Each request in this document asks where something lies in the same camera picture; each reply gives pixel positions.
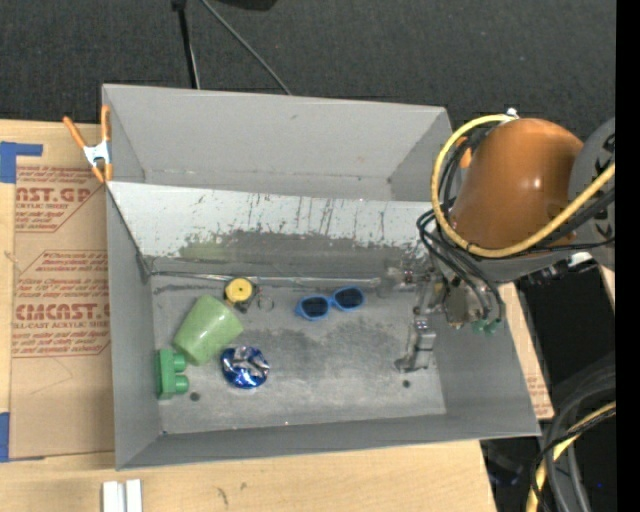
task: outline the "gray bin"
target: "gray bin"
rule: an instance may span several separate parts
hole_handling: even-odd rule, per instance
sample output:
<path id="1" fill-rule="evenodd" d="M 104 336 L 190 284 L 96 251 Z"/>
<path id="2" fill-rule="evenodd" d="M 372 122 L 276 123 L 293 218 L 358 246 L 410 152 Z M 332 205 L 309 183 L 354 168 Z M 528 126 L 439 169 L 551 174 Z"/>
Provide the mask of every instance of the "gray bin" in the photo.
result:
<path id="1" fill-rule="evenodd" d="M 425 258 L 415 221 L 451 133 L 443 108 L 119 85 L 103 98 L 118 468 L 538 434 L 506 325 L 485 338 L 434 314 L 429 367 L 393 366 L 415 293 L 380 286 Z M 236 275 L 274 303 L 238 315 L 267 382 L 232 388 L 214 359 L 187 369 L 199 400 L 158 401 L 155 351 Z M 347 283 L 361 310 L 294 315 Z"/>

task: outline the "cardboard sheet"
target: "cardboard sheet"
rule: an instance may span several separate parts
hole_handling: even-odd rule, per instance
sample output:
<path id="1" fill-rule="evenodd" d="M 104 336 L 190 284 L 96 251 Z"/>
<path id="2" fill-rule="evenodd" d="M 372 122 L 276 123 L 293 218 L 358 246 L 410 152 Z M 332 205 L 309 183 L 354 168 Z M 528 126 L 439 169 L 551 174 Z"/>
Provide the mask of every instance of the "cardboard sheet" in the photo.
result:
<path id="1" fill-rule="evenodd" d="M 9 455 L 110 450 L 104 187 L 62 123 L 3 121 L 0 139 L 44 146 L 17 161 Z"/>

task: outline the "wooden table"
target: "wooden table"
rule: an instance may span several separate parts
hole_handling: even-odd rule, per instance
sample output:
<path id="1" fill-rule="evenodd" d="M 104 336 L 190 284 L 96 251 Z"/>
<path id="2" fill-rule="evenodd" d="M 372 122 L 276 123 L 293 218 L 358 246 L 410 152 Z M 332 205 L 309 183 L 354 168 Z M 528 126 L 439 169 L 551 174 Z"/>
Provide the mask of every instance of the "wooden table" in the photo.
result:
<path id="1" fill-rule="evenodd" d="M 89 143 L 98 128 L 81 127 Z M 0 141 L 43 143 L 43 157 L 82 162 L 62 123 L 0 121 Z M 0 412 L 9 406 L 13 195 L 0 198 Z M 513 285 L 502 288 L 516 350 L 539 418 L 552 409 Z M 112 452 L 0 464 L 0 510 L 97 511 L 101 484 L 141 478 L 150 511 L 495 511 L 477 441 L 115 472 Z"/>

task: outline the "cardboard box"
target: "cardboard box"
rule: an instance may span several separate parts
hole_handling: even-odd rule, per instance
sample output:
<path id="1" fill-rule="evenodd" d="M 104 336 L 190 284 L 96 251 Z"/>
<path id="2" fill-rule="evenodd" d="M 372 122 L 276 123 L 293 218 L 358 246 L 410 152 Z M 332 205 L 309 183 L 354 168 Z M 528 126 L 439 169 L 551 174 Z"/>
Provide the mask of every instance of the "cardboard box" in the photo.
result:
<path id="1" fill-rule="evenodd" d="M 96 127 L 80 129 L 94 143 Z M 113 449 L 105 189 L 62 123 L 3 121 L 1 131 L 2 141 L 43 145 L 40 157 L 18 157 L 15 211 L 3 215 L 15 222 L 2 276 L 16 276 L 12 324 L 3 317 L 11 343 L 2 340 L 9 455 Z"/>
<path id="2" fill-rule="evenodd" d="M 103 101 L 117 467 L 538 433 L 508 326 L 478 338 L 434 314 L 429 369 L 393 366 L 415 295 L 381 285 L 423 256 L 414 226 L 444 109 L 130 86 Z M 155 351 L 234 275 L 274 299 L 237 340 L 264 349 L 269 380 L 233 389 L 214 360 L 187 369 L 198 400 L 160 403 Z M 346 282 L 365 308 L 294 316 L 302 295 Z"/>

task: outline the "gray carpet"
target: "gray carpet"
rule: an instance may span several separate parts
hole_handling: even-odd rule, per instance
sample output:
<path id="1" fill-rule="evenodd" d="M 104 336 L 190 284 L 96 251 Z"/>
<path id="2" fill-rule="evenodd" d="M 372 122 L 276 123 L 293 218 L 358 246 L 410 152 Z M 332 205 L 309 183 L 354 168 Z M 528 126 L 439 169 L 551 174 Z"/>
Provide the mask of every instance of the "gray carpet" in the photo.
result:
<path id="1" fill-rule="evenodd" d="M 515 106 L 582 138 L 614 114 L 613 0 L 234 3 L 213 5 L 297 95 L 443 105 L 456 126 Z M 280 93 L 199 2 L 187 16 L 203 88 Z M 5 118 L 94 121 L 103 82 L 189 86 L 169 0 L 1 0 L 0 41 Z"/>

